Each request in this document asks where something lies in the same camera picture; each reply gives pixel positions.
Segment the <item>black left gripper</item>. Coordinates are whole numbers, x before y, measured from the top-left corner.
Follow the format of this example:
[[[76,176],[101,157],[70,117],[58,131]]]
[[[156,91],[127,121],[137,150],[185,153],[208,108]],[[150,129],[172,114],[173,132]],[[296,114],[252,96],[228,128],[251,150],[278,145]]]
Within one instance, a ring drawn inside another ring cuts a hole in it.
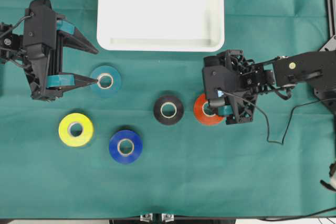
[[[31,98],[54,101],[61,97],[58,88],[85,87],[97,79],[73,73],[61,73],[63,47],[97,54],[97,48],[78,28],[52,9],[50,0],[33,0],[25,10],[30,17],[24,21],[22,46],[26,51],[25,70]]]

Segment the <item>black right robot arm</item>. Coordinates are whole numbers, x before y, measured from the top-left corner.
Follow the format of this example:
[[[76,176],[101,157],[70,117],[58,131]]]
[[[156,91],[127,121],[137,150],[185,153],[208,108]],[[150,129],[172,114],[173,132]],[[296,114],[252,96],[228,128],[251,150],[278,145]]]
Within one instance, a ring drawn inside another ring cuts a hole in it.
[[[205,97],[227,124],[253,120],[257,97],[275,93],[288,100],[297,83],[305,82],[315,96],[335,114],[335,51],[314,51],[276,57],[256,63],[242,50],[226,50],[204,58]]]

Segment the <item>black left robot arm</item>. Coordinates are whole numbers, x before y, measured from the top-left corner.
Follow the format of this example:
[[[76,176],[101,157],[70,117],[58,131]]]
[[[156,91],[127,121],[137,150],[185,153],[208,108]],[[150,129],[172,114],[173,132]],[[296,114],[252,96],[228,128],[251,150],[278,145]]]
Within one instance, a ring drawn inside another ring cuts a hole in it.
[[[1,23],[1,63],[23,69],[34,100],[54,101],[64,92],[98,82],[63,72],[65,47],[98,53],[65,15],[52,9],[50,0],[33,0],[15,25]]]

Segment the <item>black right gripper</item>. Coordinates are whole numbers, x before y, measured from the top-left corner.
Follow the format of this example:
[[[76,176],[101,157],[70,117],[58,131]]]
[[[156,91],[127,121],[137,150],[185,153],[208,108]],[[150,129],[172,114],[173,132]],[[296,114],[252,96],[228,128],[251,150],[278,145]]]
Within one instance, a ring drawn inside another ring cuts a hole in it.
[[[252,122],[257,96],[252,94],[243,80],[243,73],[248,67],[243,51],[229,49],[217,55],[204,57],[203,63],[206,99],[217,97],[215,90],[221,89],[226,100],[226,105],[209,109],[226,118],[227,124]]]

